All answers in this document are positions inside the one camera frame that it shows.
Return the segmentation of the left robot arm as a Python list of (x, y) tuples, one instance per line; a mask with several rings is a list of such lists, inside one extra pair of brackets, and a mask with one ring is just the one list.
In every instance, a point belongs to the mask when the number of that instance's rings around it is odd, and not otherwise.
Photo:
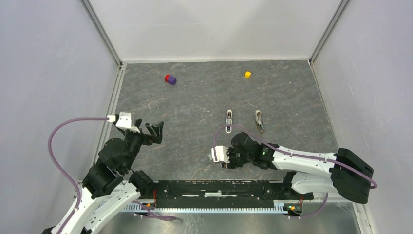
[[(63, 126), (77, 121), (107, 121), (120, 131), (124, 139), (109, 139), (99, 151), (97, 162), (88, 170), (79, 185), (57, 162), (52, 151), (55, 133)], [(146, 123), (149, 133), (139, 127), (142, 120), (133, 120), (130, 113), (107, 117), (82, 117), (58, 125), (48, 139), (48, 151), (52, 162), (68, 178), (76, 190), (76, 200), (63, 219), (43, 231), (45, 234), (97, 234), (129, 203), (148, 198), (154, 192), (153, 180), (143, 171), (133, 172), (127, 182), (124, 176), (143, 145), (160, 144), (164, 122)]]

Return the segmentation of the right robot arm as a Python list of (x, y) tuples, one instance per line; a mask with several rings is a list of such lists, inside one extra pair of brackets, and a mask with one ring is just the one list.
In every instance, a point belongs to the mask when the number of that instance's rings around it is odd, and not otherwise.
[(366, 204), (373, 181), (373, 168), (349, 149), (336, 153), (292, 150), (278, 144), (258, 143), (247, 133), (236, 134), (231, 146), (213, 145), (211, 160), (225, 169), (251, 163), (263, 170), (287, 170), (281, 186), (288, 199), (307, 193), (335, 193), (354, 203)]

